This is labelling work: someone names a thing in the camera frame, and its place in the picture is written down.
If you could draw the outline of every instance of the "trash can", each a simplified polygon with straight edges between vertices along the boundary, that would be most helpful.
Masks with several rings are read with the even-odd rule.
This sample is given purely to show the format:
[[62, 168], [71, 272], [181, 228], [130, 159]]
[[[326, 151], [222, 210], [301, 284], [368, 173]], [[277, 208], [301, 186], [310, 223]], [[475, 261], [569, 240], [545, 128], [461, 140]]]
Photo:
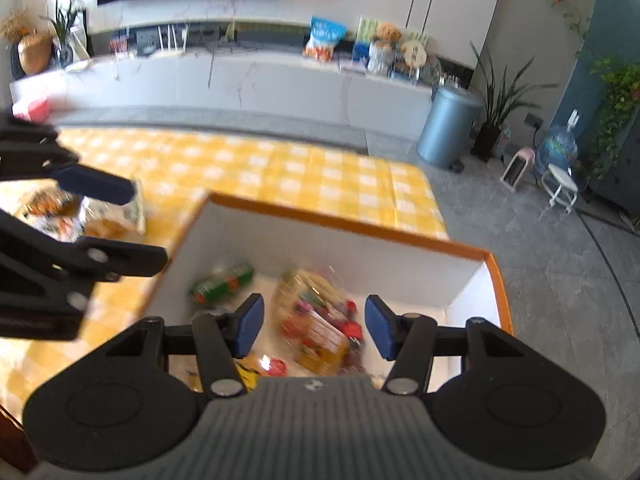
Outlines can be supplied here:
[[416, 151], [427, 164], [449, 168], [465, 151], [484, 101], [475, 92], [453, 86], [434, 86], [431, 100]]

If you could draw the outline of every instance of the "trash can lid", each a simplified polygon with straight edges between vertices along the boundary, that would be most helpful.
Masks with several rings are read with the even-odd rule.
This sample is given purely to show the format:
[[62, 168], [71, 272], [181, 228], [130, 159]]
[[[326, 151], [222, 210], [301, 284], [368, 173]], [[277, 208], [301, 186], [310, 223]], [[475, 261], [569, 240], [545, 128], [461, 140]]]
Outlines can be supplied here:
[[462, 87], [456, 88], [451, 85], [438, 86], [438, 94], [441, 94], [445, 99], [456, 101], [472, 108], [484, 105], [484, 99], [479, 93], [473, 90], [465, 90]]

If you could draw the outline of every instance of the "yellow checkered tablecloth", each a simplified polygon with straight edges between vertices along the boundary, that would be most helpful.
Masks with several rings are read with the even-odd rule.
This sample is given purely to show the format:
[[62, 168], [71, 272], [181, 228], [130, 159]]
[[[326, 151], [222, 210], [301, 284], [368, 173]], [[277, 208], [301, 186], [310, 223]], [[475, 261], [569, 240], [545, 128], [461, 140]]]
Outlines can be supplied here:
[[[142, 181], [144, 243], [174, 252], [210, 190], [446, 239], [431, 188], [406, 164], [307, 144], [140, 128], [60, 133], [82, 162]], [[0, 206], [42, 182], [0, 186]], [[0, 404], [18, 419], [31, 394], [72, 362], [135, 322], [155, 278], [98, 284], [73, 342], [0, 338]]]

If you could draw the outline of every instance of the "blue wall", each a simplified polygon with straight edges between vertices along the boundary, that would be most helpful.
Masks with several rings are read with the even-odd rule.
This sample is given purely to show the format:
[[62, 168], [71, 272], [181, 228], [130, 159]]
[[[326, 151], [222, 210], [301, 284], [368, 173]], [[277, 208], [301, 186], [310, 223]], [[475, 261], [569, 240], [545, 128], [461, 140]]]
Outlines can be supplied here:
[[[640, 60], [640, 0], [596, 0], [584, 47], [596, 56]], [[583, 51], [551, 124], [566, 124], [574, 108], [581, 114], [579, 137], [591, 125], [602, 102], [604, 83], [590, 75], [593, 57]]]

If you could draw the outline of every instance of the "green can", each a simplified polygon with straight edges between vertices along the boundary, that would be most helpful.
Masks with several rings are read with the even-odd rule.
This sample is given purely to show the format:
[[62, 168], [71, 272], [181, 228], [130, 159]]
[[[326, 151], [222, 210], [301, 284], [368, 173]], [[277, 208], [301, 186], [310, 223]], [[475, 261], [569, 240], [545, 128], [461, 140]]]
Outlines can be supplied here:
[[248, 265], [232, 267], [196, 282], [189, 291], [191, 301], [207, 306], [233, 294], [241, 286], [248, 285], [254, 277], [254, 270]]

